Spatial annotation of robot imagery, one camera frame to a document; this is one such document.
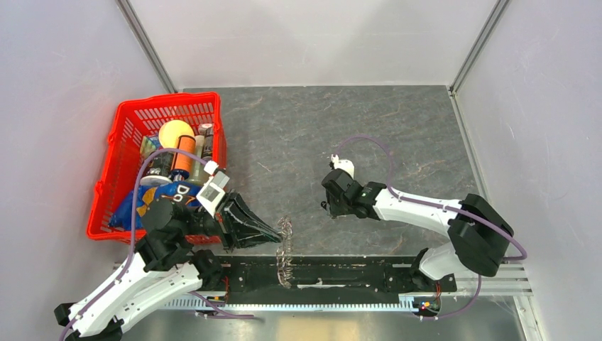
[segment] metal floor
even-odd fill
[[[190,89],[186,92],[202,92]],[[393,185],[430,197],[477,193],[466,150],[443,86],[271,87],[216,89],[228,141],[229,186],[268,224],[292,218],[296,254],[415,256],[445,242],[399,222],[330,219],[320,207],[329,156],[347,137],[368,134],[389,145]],[[384,182],[388,162],[369,141],[341,155],[356,179]],[[238,254],[275,254],[267,244]],[[452,297],[443,311],[465,304]],[[259,313],[262,321],[203,320],[160,311],[123,340],[524,340],[512,298],[480,298],[466,314],[434,323],[402,313]]]

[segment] gray marble surface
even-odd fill
[[[187,89],[203,92],[206,89]],[[292,218],[296,254],[416,255],[445,238],[400,222],[331,219],[320,207],[329,156],[346,138],[389,145],[393,185],[409,193],[462,199],[477,193],[459,127],[443,86],[215,89],[228,141],[230,187],[268,224]],[[386,155],[369,141],[341,152],[356,179],[385,182]],[[237,251],[274,254],[267,244]]]

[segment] white wall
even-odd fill
[[[132,0],[175,86],[447,85],[496,0]]]
[[[114,110],[163,92],[113,1],[0,4],[2,340],[57,340],[124,245],[85,228]]]
[[[512,1],[459,101],[548,340],[602,340],[602,2]]]

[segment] red plastic basket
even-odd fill
[[[143,162],[140,144],[143,136],[156,134],[161,125],[172,119],[186,121],[198,133],[202,123],[214,124],[213,160],[226,167],[226,137],[219,116],[219,95],[215,92],[202,94],[164,94],[147,99],[123,102],[117,113],[107,141],[102,177],[94,187],[94,202],[86,233],[90,239],[113,239],[130,242],[131,233],[109,227],[109,219],[121,201],[133,189],[138,169]],[[136,231],[136,240],[145,231]],[[218,237],[187,236],[193,244],[219,243]]]

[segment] blue chip bag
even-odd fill
[[[186,181],[176,181],[161,186],[140,186],[136,198],[136,229],[142,228],[142,217],[150,203],[160,197],[168,197],[172,201],[181,202],[188,207],[199,207],[201,203],[197,200],[197,194],[202,186],[197,186]],[[109,220],[109,227],[122,227],[131,231],[131,206],[133,202],[133,190],[126,195],[115,213]]]

